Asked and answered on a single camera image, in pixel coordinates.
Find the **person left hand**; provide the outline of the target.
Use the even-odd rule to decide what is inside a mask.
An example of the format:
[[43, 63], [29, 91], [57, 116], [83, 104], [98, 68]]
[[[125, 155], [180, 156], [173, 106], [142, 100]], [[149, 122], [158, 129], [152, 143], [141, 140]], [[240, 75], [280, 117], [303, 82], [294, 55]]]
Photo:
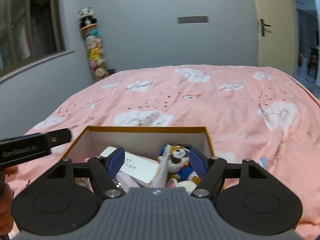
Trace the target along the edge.
[[14, 226], [14, 219], [11, 215], [13, 199], [14, 192], [10, 186], [5, 183], [1, 194], [1, 235], [8, 234]]

